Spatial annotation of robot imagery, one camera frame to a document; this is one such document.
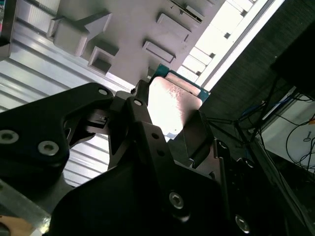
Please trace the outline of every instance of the black cable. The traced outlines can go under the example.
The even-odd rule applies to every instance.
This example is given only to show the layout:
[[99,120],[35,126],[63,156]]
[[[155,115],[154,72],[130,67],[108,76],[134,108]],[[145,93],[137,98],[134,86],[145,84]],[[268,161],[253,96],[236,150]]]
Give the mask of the black cable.
[[[269,156],[269,154],[268,154],[268,152],[267,152],[267,149],[266,149],[266,146],[265,146],[265,143],[264,143],[264,139],[262,138],[262,135],[261,135],[261,129],[260,129],[260,131],[259,131],[258,133],[259,133],[259,135],[260,135],[261,144],[262,144],[262,146],[263,146],[263,148],[264,148],[264,150],[265,150],[265,152],[266,152],[266,154],[267,154],[268,159],[269,159],[269,160],[274,164],[274,166],[276,167],[275,162],[272,160],[272,158]],[[298,209],[298,211],[299,211],[299,213],[300,213],[300,216],[301,216],[301,218],[303,219],[303,223],[304,223],[305,227],[307,227],[306,219],[305,219],[305,217],[304,217],[304,215],[303,215],[302,210],[300,209],[300,207],[299,207],[298,204],[295,202],[295,200],[292,198],[291,194],[289,193],[288,189],[286,188],[286,185],[285,185],[285,183],[284,183],[284,180],[285,180],[285,179],[284,179],[284,177],[282,176],[281,172],[279,171],[279,169],[278,169],[277,167],[276,167],[276,170],[277,170],[277,172],[278,172],[278,174],[279,174],[280,181],[281,181],[281,184],[282,184],[283,188],[285,189],[287,195],[291,198],[292,202],[294,203],[294,205],[295,205],[296,208]]]
[[262,125],[262,123],[263,123],[263,118],[264,118],[264,116],[265,116],[265,114],[266,114],[267,108],[268,108],[268,106],[269,106],[271,97],[272,97],[272,95],[273,95],[273,93],[274,93],[274,91],[275,91],[275,88],[276,88],[276,85],[277,85],[277,82],[278,82],[279,78],[280,78],[280,77],[277,76],[277,77],[275,78],[273,84],[272,84],[272,87],[271,87],[270,92],[269,92],[269,95],[268,95],[268,97],[267,97],[267,99],[266,99],[266,101],[265,101],[265,104],[264,104],[264,106],[263,106],[263,109],[262,109],[262,112],[261,112],[261,114],[260,114],[260,117],[259,117],[259,119],[257,120],[257,122],[256,122],[256,124],[255,124],[256,127],[255,127],[255,130],[254,130],[253,134],[252,134],[251,142],[254,140],[254,138],[255,138],[255,136],[256,136],[258,130],[260,129],[260,127],[261,127],[261,125]]
[[290,160],[291,160],[294,164],[298,164],[298,161],[295,161],[295,160],[290,156],[290,153],[289,153],[289,151],[288,151],[287,145],[288,145],[289,138],[290,138],[291,134],[292,134],[298,127],[301,127],[301,126],[303,126],[303,125],[306,125],[306,124],[308,124],[309,122],[310,122],[310,121],[308,120],[308,121],[306,121],[306,122],[304,122],[304,123],[302,123],[302,124],[297,125],[294,129],[292,129],[292,130],[290,131],[289,135],[288,135],[287,138],[286,138],[285,150],[286,150],[286,153],[287,153],[288,157],[290,158]]
[[277,116],[277,117],[281,117],[282,119],[285,119],[286,121],[290,122],[291,124],[298,125],[298,124],[293,123],[292,121],[288,120],[287,118],[284,118],[284,117],[282,117],[282,116],[280,116],[280,115],[278,115],[276,113],[274,113],[274,115]]
[[308,161],[308,164],[307,164],[307,171],[308,171],[309,168],[310,168],[310,162],[311,162],[312,151],[313,151],[314,146],[315,146],[315,138],[312,138],[312,141],[311,141],[311,150],[310,150],[310,157],[309,157],[309,161]]
[[291,96],[290,98],[292,98],[293,100],[302,101],[302,102],[309,102],[309,103],[313,102],[313,100],[311,100],[310,98],[306,99],[306,100],[300,99],[300,98],[296,98],[296,97],[293,97],[293,96]]
[[291,160],[294,164],[300,166],[300,167],[303,168],[303,169],[304,169],[305,167],[302,166],[301,162],[302,162],[308,155],[310,155],[310,158],[311,158],[311,155],[312,155],[311,153],[312,153],[312,150],[313,150],[313,148],[314,148],[313,143],[311,142],[311,150],[310,150],[310,152],[309,152],[306,156],[302,156],[301,159],[300,159],[300,161],[296,161],[296,160],[294,160],[294,159],[290,156],[290,154],[289,154],[288,147],[287,147],[287,146],[288,146],[288,141],[289,141],[289,138],[290,138],[291,134],[292,134],[298,127],[308,124],[311,120],[314,120],[314,118],[315,118],[315,113],[314,113],[314,115],[312,116],[312,118],[311,118],[310,120],[308,120],[308,121],[306,121],[306,122],[304,122],[304,123],[301,123],[301,124],[297,125],[295,128],[293,128],[293,129],[290,131],[290,133],[289,133],[289,135],[287,136],[286,141],[285,141],[285,150],[286,150],[286,153],[287,153],[288,157],[290,158],[290,160]]

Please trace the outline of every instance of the screw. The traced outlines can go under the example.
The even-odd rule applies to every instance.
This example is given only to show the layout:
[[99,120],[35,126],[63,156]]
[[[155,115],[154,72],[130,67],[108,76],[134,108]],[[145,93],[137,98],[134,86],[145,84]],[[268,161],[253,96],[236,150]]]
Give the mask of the screw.
[[135,104],[137,104],[138,106],[141,106],[142,105],[142,102],[138,101],[138,100],[134,100],[133,101]]
[[13,130],[0,130],[0,144],[12,144],[19,140],[19,135]]
[[108,93],[107,93],[105,90],[103,90],[103,89],[99,89],[98,92],[99,92],[100,94],[103,94],[103,95],[107,95],[107,94],[108,94]]
[[235,222],[237,226],[246,234],[250,233],[250,227],[248,226],[247,222],[240,216],[235,215]]
[[184,207],[184,200],[178,193],[171,192],[169,194],[169,201],[177,209],[182,209]]
[[43,141],[38,145],[38,151],[46,156],[53,156],[59,150],[59,146],[53,141]]

